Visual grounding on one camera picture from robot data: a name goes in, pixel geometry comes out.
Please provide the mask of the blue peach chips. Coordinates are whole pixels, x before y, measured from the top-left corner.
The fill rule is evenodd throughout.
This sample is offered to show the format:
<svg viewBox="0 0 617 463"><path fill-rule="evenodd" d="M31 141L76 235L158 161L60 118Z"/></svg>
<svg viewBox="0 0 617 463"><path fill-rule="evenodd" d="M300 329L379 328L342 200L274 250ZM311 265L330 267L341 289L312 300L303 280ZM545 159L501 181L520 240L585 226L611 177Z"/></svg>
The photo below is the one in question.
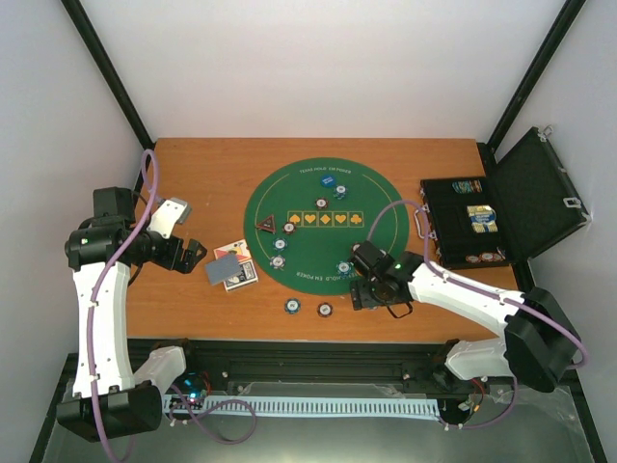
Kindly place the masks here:
<svg viewBox="0 0 617 463"><path fill-rule="evenodd" d="M282 255L276 255L270 258L270 266L274 269L282 269L285 267L285 257Z"/></svg>

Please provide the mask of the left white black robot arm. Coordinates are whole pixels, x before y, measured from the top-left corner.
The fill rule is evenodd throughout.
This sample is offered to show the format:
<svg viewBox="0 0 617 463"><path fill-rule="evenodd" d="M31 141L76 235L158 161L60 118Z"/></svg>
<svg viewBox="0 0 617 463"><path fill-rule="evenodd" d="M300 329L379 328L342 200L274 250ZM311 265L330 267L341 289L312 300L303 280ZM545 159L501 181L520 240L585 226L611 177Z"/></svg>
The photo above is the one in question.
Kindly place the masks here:
<svg viewBox="0 0 617 463"><path fill-rule="evenodd" d="M79 352L71 397L58 406L57 420L88 442L157 429L167 390L173 383L190 388L201 376L184 340L165 341L139 368L131 366L126 299L132 267L153 263L189 274L206 255L199 241L173 234L190 205L170 198L148 204L137 219L137 197L128 188L94 190L92 217L65 245L78 297Z"/></svg>

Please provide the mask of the black red triangular dealer button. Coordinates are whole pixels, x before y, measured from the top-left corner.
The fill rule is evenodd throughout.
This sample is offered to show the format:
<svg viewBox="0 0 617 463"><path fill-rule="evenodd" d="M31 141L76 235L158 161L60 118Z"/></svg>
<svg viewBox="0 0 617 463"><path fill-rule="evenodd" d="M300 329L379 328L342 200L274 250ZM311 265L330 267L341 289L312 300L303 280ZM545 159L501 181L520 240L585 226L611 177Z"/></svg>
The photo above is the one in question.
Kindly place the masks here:
<svg viewBox="0 0 617 463"><path fill-rule="evenodd" d="M255 228L257 230L263 231L263 232L276 233L277 232L277 226L276 226L275 215L274 214L270 214L270 215L266 216L264 219L258 221L255 224Z"/></svg>

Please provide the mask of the dark red chips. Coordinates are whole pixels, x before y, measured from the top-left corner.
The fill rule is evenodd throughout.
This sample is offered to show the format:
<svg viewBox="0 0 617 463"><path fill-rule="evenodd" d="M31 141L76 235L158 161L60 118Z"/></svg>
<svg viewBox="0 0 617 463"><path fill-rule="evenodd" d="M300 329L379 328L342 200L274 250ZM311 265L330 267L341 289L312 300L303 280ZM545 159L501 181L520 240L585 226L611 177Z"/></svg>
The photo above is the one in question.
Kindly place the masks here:
<svg viewBox="0 0 617 463"><path fill-rule="evenodd" d="M327 209L329 202L325 198L318 198L315 200L315 206L318 210Z"/></svg>
<svg viewBox="0 0 617 463"><path fill-rule="evenodd" d="M285 234L293 234L297 230L296 225L293 222L287 221L282 226L282 231Z"/></svg>

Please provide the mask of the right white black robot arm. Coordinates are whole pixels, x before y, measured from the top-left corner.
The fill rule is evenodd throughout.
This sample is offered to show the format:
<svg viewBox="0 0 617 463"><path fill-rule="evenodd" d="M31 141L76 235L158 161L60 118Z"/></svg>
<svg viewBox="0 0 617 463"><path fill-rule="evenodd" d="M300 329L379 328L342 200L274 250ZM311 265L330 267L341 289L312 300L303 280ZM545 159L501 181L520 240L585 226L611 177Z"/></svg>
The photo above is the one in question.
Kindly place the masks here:
<svg viewBox="0 0 617 463"><path fill-rule="evenodd" d="M494 334L491 340L457 340L443 367L459 380L512 377L550 393L582 352L580 337L554 296L537 286L528 292L487 286L448 271L412 252L393 258L373 243L353 246L350 264L359 277L350 284L355 310L415 302L466 318Z"/></svg>

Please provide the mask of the blue small blind button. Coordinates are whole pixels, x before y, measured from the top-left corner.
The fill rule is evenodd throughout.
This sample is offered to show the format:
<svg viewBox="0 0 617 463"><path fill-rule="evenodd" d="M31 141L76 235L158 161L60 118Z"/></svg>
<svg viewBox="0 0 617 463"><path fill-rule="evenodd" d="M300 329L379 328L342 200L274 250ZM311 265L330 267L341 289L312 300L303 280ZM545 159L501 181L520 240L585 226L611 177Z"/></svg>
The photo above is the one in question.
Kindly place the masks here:
<svg viewBox="0 0 617 463"><path fill-rule="evenodd" d="M333 175L324 175L320 178L320 185L324 188L335 188L337 180Z"/></svg>

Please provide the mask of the grey playing card deck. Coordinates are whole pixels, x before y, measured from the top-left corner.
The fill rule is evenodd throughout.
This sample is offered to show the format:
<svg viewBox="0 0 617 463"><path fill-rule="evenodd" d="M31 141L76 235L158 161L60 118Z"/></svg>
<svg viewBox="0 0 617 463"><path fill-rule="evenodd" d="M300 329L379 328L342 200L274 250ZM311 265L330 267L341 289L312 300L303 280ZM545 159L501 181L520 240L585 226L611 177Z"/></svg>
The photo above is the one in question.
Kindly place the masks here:
<svg viewBox="0 0 617 463"><path fill-rule="evenodd" d="M208 282L212 286L218 285L242 272L238 257L235 254L226 254L219 259L209 262L205 266Z"/></svg>

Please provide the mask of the teal blue chips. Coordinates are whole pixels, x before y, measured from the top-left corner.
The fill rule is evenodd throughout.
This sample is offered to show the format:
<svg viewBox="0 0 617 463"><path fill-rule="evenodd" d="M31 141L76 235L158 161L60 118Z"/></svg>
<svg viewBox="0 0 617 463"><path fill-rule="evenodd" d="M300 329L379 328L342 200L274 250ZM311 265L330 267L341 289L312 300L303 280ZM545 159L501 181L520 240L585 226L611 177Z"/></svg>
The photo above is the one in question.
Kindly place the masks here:
<svg viewBox="0 0 617 463"><path fill-rule="evenodd" d="M353 265L349 261L340 261L336 266L336 271L339 276L348 276L353 270Z"/></svg>

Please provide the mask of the dark red poker chip stack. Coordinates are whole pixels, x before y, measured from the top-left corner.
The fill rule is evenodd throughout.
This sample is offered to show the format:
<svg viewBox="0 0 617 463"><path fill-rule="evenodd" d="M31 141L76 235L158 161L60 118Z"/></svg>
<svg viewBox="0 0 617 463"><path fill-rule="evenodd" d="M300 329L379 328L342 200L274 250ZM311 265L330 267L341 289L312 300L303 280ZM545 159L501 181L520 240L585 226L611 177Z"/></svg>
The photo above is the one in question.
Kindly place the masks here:
<svg viewBox="0 0 617 463"><path fill-rule="evenodd" d="M319 304L317 307L317 313L321 317L329 317L333 314L333 312L334 312L333 306L327 302L323 302Z"/></svg>

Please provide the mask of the blue poker chip stack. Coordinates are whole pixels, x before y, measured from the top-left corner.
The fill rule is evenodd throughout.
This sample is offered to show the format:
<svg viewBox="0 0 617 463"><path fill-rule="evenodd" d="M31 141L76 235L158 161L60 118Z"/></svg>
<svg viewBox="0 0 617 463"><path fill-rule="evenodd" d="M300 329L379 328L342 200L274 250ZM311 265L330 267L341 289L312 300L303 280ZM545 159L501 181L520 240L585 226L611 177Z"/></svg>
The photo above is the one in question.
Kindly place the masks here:
<svg viewBox="0 0 617 463"><path fill-rule="evenodd" d="M297 298L289 298L284 302L283 309L288 314L295 314L301 309L301 302Z"/></svg>

